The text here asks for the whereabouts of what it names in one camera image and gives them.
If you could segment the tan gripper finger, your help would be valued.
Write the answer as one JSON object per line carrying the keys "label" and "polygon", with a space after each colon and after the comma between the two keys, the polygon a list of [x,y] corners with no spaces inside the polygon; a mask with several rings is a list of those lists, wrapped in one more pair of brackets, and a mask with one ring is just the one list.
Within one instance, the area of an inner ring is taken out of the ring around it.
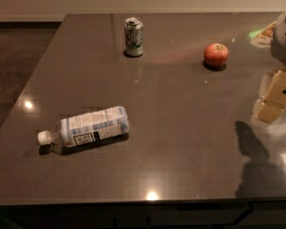
{"label": "tan gripper finger", "polygon": [[286,70],[279,70],[274,74],[264,99],[266,102],[286,108]]}
{"label": "tan gripper finger", "polygon": [[283,113],[283,109],[272,103],[258,99],[253,107],[253,117],[265,123],[275,122]]}

